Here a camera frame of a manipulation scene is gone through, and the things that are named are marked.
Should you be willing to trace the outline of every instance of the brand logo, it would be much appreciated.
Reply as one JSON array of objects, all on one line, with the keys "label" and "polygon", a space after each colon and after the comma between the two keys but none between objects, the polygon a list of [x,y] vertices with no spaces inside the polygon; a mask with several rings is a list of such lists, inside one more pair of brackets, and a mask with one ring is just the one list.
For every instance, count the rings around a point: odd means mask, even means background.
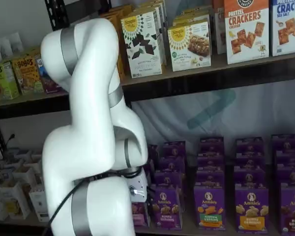
[{"label": "brand logo", "polygon": [[210,192],[207,192],[205,193],[205,199],[207,199],[208,201],[212,201],[213,195]]},{"label": "brand logo", "polygon": [[166,193],[161,193],[159,197],[162,199],[162,201],[166,201],[167,199]]},{"label": "brand logo", "polygon": [[256,194],[254,193],[248,193],[247,199],[251,202],[254,202],[256,200]]},{"label": "brand logo", "polygon": [[126,28],[127,31],[133,32],[137,29],[138,21],[136,16],[129,17],[125,19],[123,22],[124,22],[124,27]]},{"label": "brand logo", "polygon": [[237,0],[237,2],[239,6],[246,8],[249,7],[254,2],[254,0]]},{"label": "brand logo", "polygon": [[171,31],[171,35],[172,35],[172,38],[173,38],[174,41],[180,42],[186,36],[185,28],[173,29]]}]

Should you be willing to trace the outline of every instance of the pretzel crackers box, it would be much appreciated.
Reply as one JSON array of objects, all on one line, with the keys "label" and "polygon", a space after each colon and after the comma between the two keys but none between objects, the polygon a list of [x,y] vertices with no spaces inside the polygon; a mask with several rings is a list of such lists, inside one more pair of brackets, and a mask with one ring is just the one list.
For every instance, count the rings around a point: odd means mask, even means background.
[{"label": "pretzel crackers box", "polygon": [[272,0],[272,55],[295,53],[295,0]]},{"label": "pretzel crackers box", "polygon": [[217,53],[226,53],[224,0],[213,0]]},{"label": "pretzel crackers box", "polygon": [[267,0],[225,0],[228,64],[269,56]]},{"label": "pretzel crackers box", "polygon": [[178,189],[172,186],[157,186],[152,200],[156,226],[169,230],[181,230],[182,218]]},{"label": "pretzel crackers box", "polygon": [[197,224],[200,229],[225,230],[224,189],[196,183],[194,186]]}]

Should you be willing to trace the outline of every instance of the black wire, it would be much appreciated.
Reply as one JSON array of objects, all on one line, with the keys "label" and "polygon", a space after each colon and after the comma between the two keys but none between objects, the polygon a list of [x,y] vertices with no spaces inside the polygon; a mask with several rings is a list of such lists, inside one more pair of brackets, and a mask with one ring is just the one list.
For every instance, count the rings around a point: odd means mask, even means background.
[{"label": "black wire", "polygon": [[65,196],[65,198],[62,200],[62,202],[59,204],[59,206],[57,207],[55,213],[53,214],[53,216],[50,218],[50,220],[48,221],[48,224],[44,230],[44,232],[42,233],[41,236],[45,236],[47,235],[47,232],[52,224],[52,222],[54,221],[55,217],[57,216],[58,212],[61,210],[61,208],[63,207],[63,205],[65,204],[65,202],[69,199],[69,197],[74,194],[78,189],[79,187],[85,183],[87,181],[87,179],[84,179],[82,180],[80,183],[78,183],[68,194],[67,196]]}]

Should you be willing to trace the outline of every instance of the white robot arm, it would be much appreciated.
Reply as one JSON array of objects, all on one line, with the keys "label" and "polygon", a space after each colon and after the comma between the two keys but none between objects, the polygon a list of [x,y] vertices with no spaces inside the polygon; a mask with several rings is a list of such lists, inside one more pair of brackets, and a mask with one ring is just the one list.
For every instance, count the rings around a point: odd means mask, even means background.
[{"label": "white robot arm", "polygon": [[[50,33],[41,56],[50,77],[69,92],[72,116],[72,124],[54,130],[44,144],[44,184],[52,216],[75,180],[132,170],[146,163],[148,153],[143,125],[124,101],[116,68],[118,36],[109,21],[94,19]],[[132,184],[122,177],[82,185],[55,217],[53,234],[134,236],[130,200],[146,200],[144,171],[139,178],[142,195],[130,194]]]}]

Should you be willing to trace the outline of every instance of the purple box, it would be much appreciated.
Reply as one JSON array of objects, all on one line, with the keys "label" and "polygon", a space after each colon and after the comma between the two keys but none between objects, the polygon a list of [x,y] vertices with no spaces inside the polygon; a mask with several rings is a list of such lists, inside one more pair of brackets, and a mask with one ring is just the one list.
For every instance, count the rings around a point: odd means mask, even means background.
[{"label": "purple box", "polygon": [[171,157],[171,156],[181,156],[186,157],[186,142],[185,141],[177,141],[177,142],[166,142],[163,145],[163,156]]},{"label": "purple box", "polygon": [[199,153],[214,151],[224,154],[224,138],[210,137],[201,138],[199,143]]},{"label": "purple box", "polygon": [[224,169],[224,160],[220,156],[198,156],[198,170],[222,171]]},{"label": "purple box", "polygon": [[224,172],[197,171],[196,183],[198,186],[224,187]]},{"label": "purple box", "polygon": [[200,229],[225,230],[225,202],[223,188],[194,186],[197,225]]},{"label": "purple box", "polygon": [[236,151],[256,151],[264,152],[264,141],[262,137],[236,139]]},{"label": "purple box", "polygon": [[146,203],[132,203],[134,227],[149,227],[151,222]]},{"label": "purple box", "polygon": [[295,149],[295,134],[274,134],[271,141],[273,150]]},{"label": "purple box", "polygon": [[295,235],[295,184],[282,183],[280,195],[282,235]]},{"label": "purple box", "polygon": [[168,230],[181,230],[182,218],[178,189],[156,186],[152,200],[156,226]]},{"label": "purple box", "polygon": [[235,186],[236,228],[239,233],[267,234],[268,189]]}]

